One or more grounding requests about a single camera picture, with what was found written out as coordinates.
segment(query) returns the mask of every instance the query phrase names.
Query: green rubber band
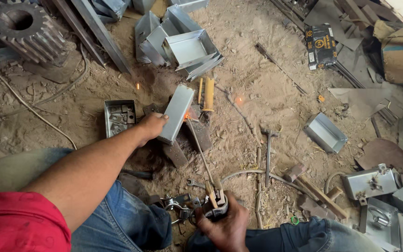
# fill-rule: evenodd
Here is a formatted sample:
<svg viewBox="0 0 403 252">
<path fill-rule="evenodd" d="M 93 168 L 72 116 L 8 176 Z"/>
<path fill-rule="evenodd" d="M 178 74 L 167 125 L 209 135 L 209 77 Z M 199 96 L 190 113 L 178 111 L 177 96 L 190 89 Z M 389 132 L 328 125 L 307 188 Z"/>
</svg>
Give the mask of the green rubber band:
<svg viewBox="0 0 403 252">
<path fill-rule="evenodd" d="M 293 216 L 292 218 L 290 218 L 290 220 L 292 221 L 292 224 L 295 226 L 298 225 L 298 223 L 299 223 L 299 219 L 296 216 Z"/>
</svg>

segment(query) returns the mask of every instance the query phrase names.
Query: dirt floor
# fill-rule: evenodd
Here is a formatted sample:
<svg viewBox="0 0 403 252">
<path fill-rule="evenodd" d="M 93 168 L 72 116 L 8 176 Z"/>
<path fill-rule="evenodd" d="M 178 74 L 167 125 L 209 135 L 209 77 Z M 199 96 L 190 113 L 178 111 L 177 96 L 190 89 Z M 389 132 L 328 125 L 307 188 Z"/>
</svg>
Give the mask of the dirt floor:
<svg viewBox="0 0 403 252">
<path fill-rule="evenodd" d="M 212 77 L 215 72 L 218 75 L 217 82 L 228 88 L 235 97 L 241 98 L 240 106 L 251 117 L 255 126 L 281 131 L 271 142 L 273 173 L 281 175 L 284 170 L 302 162 L 310 169 L 308 178 L 319 188 L 323 188 L 328 175 L 333 172 L 354 171 L 354 157 L 364 155 L 361 146 L 376 138 L 371 121 L 355 120 L 352 111 L 345 114 L 334 112 L 341 103 L 327 88 L 351 88 L 350 83 L 332 70 L 309 70 L 303 33 L 292 24 L 283 26 L 282 20 L 285 16 L 272 3 L 265 0 L 211 0 L 207 9 L 190 13 L 190 16 L 207 30 L 215 45 L 226 57 L 205 76 Z M 170 68 L 136 62 L 133 30 L 135 21 L 136 19 L 125 17 L 107 28 L 139 76 L 139 90 L 134 85 L 136 80 L 128 74 L 120 75 L 113 64 L 109 64 L 105 70 L 92 61 L 89 74 L 75 88 L 53 102 L 40 106 L 43 110 L 39 113 L 68 134 L 78 147 L 105 138 L 104 100 L 135 100 L 139 118 L 144 106 L 150 103 L 164 104 L 176 85 L 181 82 L 198 90 L 198 80 L 187 83 Z M 257 42 L 262 43 L 271 52 L 278 64 L 308 95 L 300 94 L 291 80 L 254 48 Z M 0 64 L 0 69 L 12 87 L 28 103 L 48 98 L 66 85 L 25 72 L 20 64 Z M 81 74 L 83 65 L 81 62 L 77 67 L 72 80 Z M 319 94 L 325 97 L 324 103 L 316 101 Z M 7 113 L 20 107 L 15 97 L 0 83 L 0 112 Z M 210 116 L 210 137 L 214 147 L 205 155 L 211 173 L 223 178 L 253 165 L 257 145 L 243 118 L 218 89 L 215 89 L 214 107 L 215 112 Z M 349 138 L 349 144 L 346 144 L 339 154 L 326 154 L 302 131 L 306 121 L 320 111 Z M 376 119 L 382 137 L 397 142 L 397 126 L 389 127 L 378 115 Z M 266 136 L 260 137 L 264 143 L 261 167 L 264 169 L 267 139 Z M 143 181 L 143 184 L 150 194 L 176 196 L 189 192 L 193 197 L 203 198 L 202 189 L 186 186 L 188 178 L 200 182 L 207 179 L 202 159 L 196 149 L 187 143 L 185 135 L 179 136 L 178 140 L 189 164 L 184 168 L 175 169 L 166 163 L 153 181 Z M 69 140 L 27 111 L 2 120 L 0 147 L 8 153 L 43 147 L 72 148 Z M 154 156 L 160 155 L 146 146 L 139 149 L 127 161 L 125 167 L 134 170 L 156 169 Z M 331 183 L 330 187 L 333 186 L 342 187 L 338 178 Z M 233 191 L 244 201 L 250 210 L 248 227 L 257 228 L 254 213 L 256 176 L 239 175 L 227 180 L 223 187 Z M 295 189 L 272 180 L 271 186 L 266 188 L 262 195 L 261 214 L 264 227 L 274 228 L 288 222 L 289 215 L 283 209 L 288 205 L 296 212 L 294 205 L 297 196 Z M 350 219 L 350 223 L 358 223 L 355 215 L 359 212 L 358 208 L 344 194 L 339 196 L 336 202 L 353 213 L 354 217 Z M 185 225 L 174 225 L 174 243 L 169 250 L 180 251 L 193 230 L 194 227 L 188 222 Z"/>
</svg>

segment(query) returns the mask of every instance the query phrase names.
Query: red sleeve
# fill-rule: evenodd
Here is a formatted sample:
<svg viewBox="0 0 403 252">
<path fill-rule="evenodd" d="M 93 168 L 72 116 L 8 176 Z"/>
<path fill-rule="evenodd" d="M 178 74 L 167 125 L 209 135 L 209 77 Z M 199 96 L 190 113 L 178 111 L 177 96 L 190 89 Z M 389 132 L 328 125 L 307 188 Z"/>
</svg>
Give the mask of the red sleeve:
<svg viewBox="0 0 403 252">
<path fill-rule="evenodd" d="M 36 192 L 0 192 L 0 251 L 71 250 L 71 232 L 53 203 Z"/>
</svg>

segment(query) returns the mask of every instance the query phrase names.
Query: welding electrode box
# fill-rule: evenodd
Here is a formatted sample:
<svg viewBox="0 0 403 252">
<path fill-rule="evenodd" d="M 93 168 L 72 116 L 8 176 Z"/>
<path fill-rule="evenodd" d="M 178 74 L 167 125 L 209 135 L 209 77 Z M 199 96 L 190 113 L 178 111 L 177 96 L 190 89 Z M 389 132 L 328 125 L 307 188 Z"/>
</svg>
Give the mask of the welding electrode box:
<svg viewBox="0 0 403 252">
<path fill-rule="evenodd" d="M 315 70 L 337 62 L 337 49 L 330 24 L 306 27 L 309 69 Z"/>
</svg>

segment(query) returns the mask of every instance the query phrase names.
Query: large gear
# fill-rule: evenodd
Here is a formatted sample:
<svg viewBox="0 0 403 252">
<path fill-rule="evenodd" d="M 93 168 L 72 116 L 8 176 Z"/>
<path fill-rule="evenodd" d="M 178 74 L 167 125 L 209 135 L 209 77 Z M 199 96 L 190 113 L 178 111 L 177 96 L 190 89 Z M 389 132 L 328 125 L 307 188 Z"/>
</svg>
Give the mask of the large gear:
<svg viewBox="0 0 403 252">
<path fill-rule="evenodd" d="M 0 2 L 0 40 L 36 63 L 53 61 L 66 50 L 51 18 L 29 0 Z"/>
</svg>

